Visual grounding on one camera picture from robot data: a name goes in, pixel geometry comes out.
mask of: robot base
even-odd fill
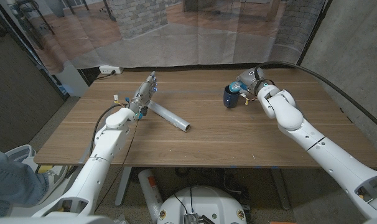
[[[176,199],[175,195],[170,196],[161,206],[157,223],[194,224],[200,222],[201,219],[204,223],[209,223],[206,220],[211,223],[246,223],[242,206],[226,192],[209,186],[193,186],[191,194],[192,197],[190,187],[178,191],[175,195],[182,203]]]

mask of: blue cup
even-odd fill
[[[238,98],[240,97],[240,93],[233,93],[230,91],[229,86],[225,87],[225,93],[223,94],[223,103],[227,108],[234,108],[237,106]]]

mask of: aluminum tube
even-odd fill
[[[150,101],[148,107],[184,132],[187,132],[191,128],[190,123],[153,101]]]

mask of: curtain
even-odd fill
[[[323,0],[7,0],[52,74],[75,68],[296,62]]]

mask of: electrical outlet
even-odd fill
[[[115,71],[115,74],[121,74],[122,71],[123,71],[123,68],[119,68],[119,67],[113,67],[113,66],[109,66],[109,65],[102,65],[100,66],[100,72],[102,74],[111,74],[111,72]]]

